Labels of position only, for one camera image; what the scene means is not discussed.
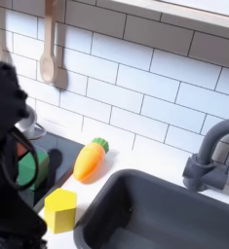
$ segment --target grout line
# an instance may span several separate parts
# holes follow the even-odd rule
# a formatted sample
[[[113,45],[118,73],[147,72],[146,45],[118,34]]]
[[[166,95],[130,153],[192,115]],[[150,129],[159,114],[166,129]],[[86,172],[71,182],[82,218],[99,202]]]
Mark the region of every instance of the grout line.
[[[194,41],[195,33],[196,33],[196,31],[193,32],[193,35],[192,35],[192,39],[191,39],[191,41],[190,41],[190,45],[189,45],[189,49],[188,49],[188,54],[187,54],[187,56],[189,56],[189,54],[190,54],[190,50],[191,50],[191,47],[192,47],[192,44],[193,44],[193,41]]]
[[[120,67],[120,64],[118,64],[118,68],[117,68],[117,76],[116,76],[116,80],[115,80],[115,85],[116,85],[116,86],[117,86],[117,83],[118,83],[119,67]]]
[[[134,143],[135,143],[135,139],[136,139],[136,134],[134,135]],[[133,146],[132,146],[132,150],[134,149],[134,143],[133,143]]]
[[[112,109],[113,109],[113,105],[112,105],[111,108],[110,108],[110,119],[109,119],[109,124],[110,124],[110,120],[111,120]]]
[[[128,16],[128,15],[126,15],[126,19],[125,19],[124,32],[123,32],[123,39],[125,39],[126,24],[127,24],[127,16]]]
[[[154,52],[155,52],[155,49],[153,49],[153,51],[152,51],[151,60],[150,60],[150,64],[149,64],[149,72],[151,72],[151,66],[152,66],[152,62],[153,62]]]
[[[144,102],[144,95],[142,96],[142,100],[141,100],[141,108],[139,111],[139,115],[141,115],[141,111],[142,111],[142,106],[143,106],[143,102]]]
[[[81,126],[81,132],[83,132],[84,121],[85,121],[85,116],[83,115],[83,119],[82,119],[82,126]]]
[[[181,82],[179,82],[179,86],[178,86],[178,89],[177,89],[177,92],[176,92],[174,104],[176,104],[176,100],[177,100],[177,98],[178,98],[178,94],[179,94],[179,91],[180,91],[180,85],[181,85]]]
[[[201,130],[200,130],[200,135],[202,135],[202,131],[203,131],[204,124],[206,122],[207,116],[208,116],[208,114],[206,114],[205,117],[204,117],[204,122],[203,122],[203,125],[202,125]]]
[[[216,85],[215,85],[214,91],[216,91],[216,88],[217,88],[217,86],[218,86],[218,83],[219,83],[219,79],[220,79],[220,76],[221,76],[222,70],[223,70],[223,67],[221,67],[221,68],[220,68],[219,76],[218,76],[218,79],[217,79],[217,82],[216,82]]]
[[[168,124],[167,130],[166,130],[165,139],[164,139],[164,144],[165,144],[165,142],[166,142],[166,138],[167,138],[167,135],[168,135],[169,128],[170,128],[170,124]]]

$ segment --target black object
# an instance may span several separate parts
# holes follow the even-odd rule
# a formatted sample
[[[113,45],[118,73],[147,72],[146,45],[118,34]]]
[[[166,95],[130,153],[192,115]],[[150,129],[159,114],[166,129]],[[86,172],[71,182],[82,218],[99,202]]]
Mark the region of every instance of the black object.
[[[229,205],[121,170],[82,216],[74,240],[79,249],[229,249]]]
[[[183,172],[183,183],[191,191],[201,192],[208,187],[223,190],[229,175],[229,163],[217,166],[211,159],[220,139],[229,134],[229,120],[216,124],[205,136],[198,154],[189,158]]]

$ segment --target plastic toy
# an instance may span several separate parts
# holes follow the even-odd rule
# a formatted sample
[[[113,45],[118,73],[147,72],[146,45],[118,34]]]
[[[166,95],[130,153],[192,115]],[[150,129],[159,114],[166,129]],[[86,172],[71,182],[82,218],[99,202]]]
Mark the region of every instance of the plastic toy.
[[[103,162],[108,151],[108,142],[102,138],[95,138],[91,144],[86,145],[75,162],[74,178],[81,182],[87,181]]]
[[[52,233],[72,231],[75,224],[77,195],[56,189],[45,198],[45,221]]]

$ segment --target black stovetop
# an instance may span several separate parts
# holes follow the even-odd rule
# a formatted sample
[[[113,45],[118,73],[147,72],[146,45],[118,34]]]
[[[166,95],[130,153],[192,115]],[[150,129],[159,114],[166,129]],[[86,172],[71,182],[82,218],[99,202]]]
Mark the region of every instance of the black stovetop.
[[[61,187],[71,176],[74,162],[84,145],[51,133],[47,133],[44,138],[34,141],[33,144],[45,149],[49,154],[48,178],[35,192],[25,190],[19,194],[29,206],[39,212],[44,206],[44,198]]]

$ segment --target blurry dark object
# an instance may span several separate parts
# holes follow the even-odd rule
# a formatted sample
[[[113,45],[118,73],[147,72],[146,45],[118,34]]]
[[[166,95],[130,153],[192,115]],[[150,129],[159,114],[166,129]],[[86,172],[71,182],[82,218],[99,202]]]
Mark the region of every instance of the blurry dark object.
[[[17,141],[34,157],[37,169],[37,156],[33,146],[15,128],[15,124],[28,117],[25,99],[27,94],[18,84],[16,70],[11,65],[0,62],[0,249],[45,248],[41,239],[47,227],[42,219],[19,197],[18,190],[28,188],[18,186]]]

